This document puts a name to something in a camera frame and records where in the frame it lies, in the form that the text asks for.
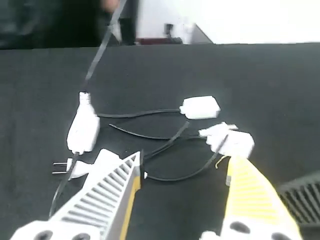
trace cable connector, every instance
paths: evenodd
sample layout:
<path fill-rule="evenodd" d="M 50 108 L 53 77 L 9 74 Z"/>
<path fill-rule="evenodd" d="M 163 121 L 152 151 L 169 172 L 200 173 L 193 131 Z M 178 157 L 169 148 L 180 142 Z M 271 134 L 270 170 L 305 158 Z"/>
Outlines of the cable connector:
<path fill-rule="evenodd" d="M 219 115 L 220 107 L 213 96 L 197 96 L 186 98 L 180 113 L 188 119 L 212 119 Z"/>
<path fill-rule="evenodd" d="M 206 143 L 210 145 L 211 151 L 216 152 L 221 140 L 228 134 L 228 139 L 218 151 L 219 154 L 225 156 L 237 156 L 242 158 L 249 158 L 254 146 L 255 141 L 250 133 L 227 130 L 220 132 L 218 135 L 209 135 Z"/>
<path fill-rule="evenodd" d="M 91 152 L 99 133 L 100 119 L 91 105 L 90 93 L 79 93 L 79 107 L 71 124 L 66 142 L 73 153 Z"/>
<path fill-rule="evenodd" d="M 222 135 L 221 139 L 227 135 L 229 130 L 236 130 L 238 127 L 234 124 L 226 124 L 224 121 L 213 125 L 206 129 L 199 130 L 199 136 L 200 137 L 208 137 L 208 136 L 219 136 Z"/>

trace black tabletop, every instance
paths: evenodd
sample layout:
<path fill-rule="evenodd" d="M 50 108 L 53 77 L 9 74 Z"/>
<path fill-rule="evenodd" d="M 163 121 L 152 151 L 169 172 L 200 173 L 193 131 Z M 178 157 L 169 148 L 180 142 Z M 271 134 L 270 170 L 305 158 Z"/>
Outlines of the black tabletop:
<path fill-rule="evenodd" d="M 95 48 L 0 51 L 1 239 L 33 220 L 46 220 L 59 177 L 53 162 L 71 156 L 66 138 L 78 107 L 78 93 Z M 320 168 L 320 45 L 165 45 L 110 47 L 89 90 L 98 113 L 122 114 L 175 109 L 183 99 L 212 95 L 218 119 L 190 121 L 187 134 L 225 121 L 254 138 L 252 163 L 273 183 Z M 121 157 L 163 142 L 140 134 L 171 137 L 183 115 L 164 114 L 130 121 L 101 120 L 93 162 L 102 148 Z M 178 177 L 212 155 L 201 140 L 185 141 L 153 159 L 147 170 Z M 195 179 L 175 184 L 146 180 L 137 192 L 128 240 L 198 239 L 220 231 L 228 195 L 226 162 Z M 73 180 L 61 203 L 79 190 Z"/>

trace black vent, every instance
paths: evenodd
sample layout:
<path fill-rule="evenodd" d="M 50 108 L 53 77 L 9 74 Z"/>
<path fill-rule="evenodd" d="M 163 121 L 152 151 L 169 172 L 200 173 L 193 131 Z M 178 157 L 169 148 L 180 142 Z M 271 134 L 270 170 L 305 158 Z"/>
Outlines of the black vent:
<path fill-rule="evenodd" d="M 320 172 L 285 183 L 277 192 L 300 227 L 320 227 Z"/>

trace wire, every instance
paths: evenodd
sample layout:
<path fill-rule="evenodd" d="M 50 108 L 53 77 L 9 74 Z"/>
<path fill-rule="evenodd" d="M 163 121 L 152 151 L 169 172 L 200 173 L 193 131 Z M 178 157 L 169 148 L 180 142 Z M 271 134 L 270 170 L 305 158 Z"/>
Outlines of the wire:
<path fill-rule="evenodd" d="M 172 144 L 174 143 L 174 141 L 179 138 L 181 136 L 181 134 L 184 132 L 184 130 L 186 130 L 189 127 L 189 122 L 186 121 L 184 123 L 184 125 L 176 132 L 176 134 L 170 138 L 169 141 L 167 141 L 164 145 L 158 147 L 157 149 L 147 153 L 145 155 L 145 159 L 149 159 L 150 157 L 154 156 L 155 154 L 158 154 L 160 152 L 163 152 L 164 150 L 168 149 L 169 147 L 172 146 Z"/>
<path fill-rule="evenodd" d="M 100 118 L 107 118 L 107 119 L 132 119 L 132 118 L 137 118 L 141 116 L 163 114 L 163 113 L 180 113 L 180 109 L 157 109 L 157 110 L 140 111 L 140 112 L 129 113 L 129 114 L 98 113 L 97 116 Z"/>
<path fill-rule="evenodd" d="M 173 143 L 171 144 L 165 144 L 163 145 L 162 147 L 159 147 L 157 148 L 156 150 L 153 150 L 152 152 L 149 152 L 145 157 L 144 159 L 145 160 L 149 160 L 151 159 L 152 157 L 164 152 L 165 150 L 169 149 L 170 147 L 172 147 L 174 144 L 177 144 L 179 142 L 182 142 L 182 141 L 187 141 L 187 140 L 206 140 L 205 138 L 202 138 L 202 137 L 199 137 L 199 136 L 190 136 L 190 137 L 186 137 L 186 138 L 182 138 L 182 137 L 179 137 L 178 139 L 176 139 Z"/>
<path fill-rule="evenodd" d="M 88 69 L 88 72 L 85 76 L 85 79 L 84 79 L 84 84 L 83 84 L 83 92 L 88 92 L 88 83 L 89 83 L 89 80 L 91 79 L 92 75 L 94 74 L 94 71 L 102 57 L 102 55 L 104 54 L 105 50 L 106 50 L 106 47 L 109 43 L 109 40 L 110 40 L 110 37 L 112 35 L 112 26 L 119 20 L 120 18 L 120 15 L 121 15 L 121 12 L 123 11 L 124 9 L 124 6 L 126 4 L 127 0 L 121 0 L 119 1 L 119 5 L 118 7 L 115 9 L 114 13 L 112 14 L 112 17 L 111 17 L 111 20 L 110 20 L 110 24 L 109 26 L 107 27 L 106 31 L 105 31 L 105 34 L 104 34 L 104 37 L 102 39 L 102 42 L 99 46 L 99 49 L 98 51 L 96 52 L 95 56 L 94 56 L 94 59 L 93 61 L 91 62 L 91 65 Z"/>
<path fill-rule="evenodd" d="M 64 188 L 67 185 L 67 182 L 75 168 L 76 162 L 78 160 L 79 157 L 79 152 L 75 152 L 73 157 L 72 157 L 72 163 L 71 166 L 69 168 L 69 171 L 65 174 L 64 178 L 62 179 L 62 181 L 60 182 L 59 186 L 57 187 L 53 199 L 52 199 L 52 203 L 51 203 L 51 207 L 50 207 L 50 212 L 49 212 L 49 219 L 52 217 L 52 215 L 55 213 L 56 211 L 56 207 L 57 207 L 57 201 L 59 199 L 59 197 L 61 196 Z"/>
<path fill-rule="evenodd" d="M 109 124 L 109 126 L 114 128 L 114 129 L 117 129 L 119 131 L 122 131 L 122 132 L 124 132 L 126 134 L 130 134 L 130 135 L 133 135 L 133 136 L 136 136 L 136 137 L 139 137 L 139 138 L 143 138 L 143 139 L 163 140 L 163 141 L 168 141 L 168 140 L 171 139 L 170 137 L 148 136 L 148 135 L 139 134 L 139 133 L 136 133 L 136 132 L 133 132 L 133 131 L 129 131 L 129 130 L 123 129 L 123 128 L 121 128 L 119 126 L 116 126 L 114 124 Z M 183 139 L 204 139 L 203 137 L 198 136 L 198 135 L 180 136 L 179 138 L 180 139 L 181 138 L 183 138 Z"/>
<path fill-rule="evenodd" d="M 228 135 L 225 136 L 225 138 L 222 140 L 222 142 L 220 143 L 220 145 L 217 147 L 215 153 L 213 154 L 213 156 L 201 167 L 199 168 L 197 171 L 194 171 L 191 174 L 185 175 L 185 176 L 181 176 L 181 177 L 176 177 L 176 178 L 161 178 L 161 177 L 157 177 L 157 176 L 151 176 L 148 174 L 147 178 L 148 179 L 152 179 L 155 181 L 159 181 L 159 182 L 180 182 L 183 180 L 187 180 L 190 178 L 193 178 L 194 176 L 198 175 L 199 173 L 201 173 L 202 171 L 204 171 L 205 169 L 207 169 L 211 163 L 213 162 L 213 160 L 216 159 L 216 157 L 219 154 L 219 151 L 221 150 L 221 148 L 223 147 L 223 145 L 226 143 L 228 139 Z"/>

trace person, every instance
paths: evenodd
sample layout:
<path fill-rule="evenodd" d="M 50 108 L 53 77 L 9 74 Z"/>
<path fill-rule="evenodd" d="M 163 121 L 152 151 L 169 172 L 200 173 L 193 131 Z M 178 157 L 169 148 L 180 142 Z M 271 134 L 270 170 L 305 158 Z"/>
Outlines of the person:
<path fill-rule="evenodd" d="M 119 1 L 0 0 L 0 49 L 98 46 Z"/>

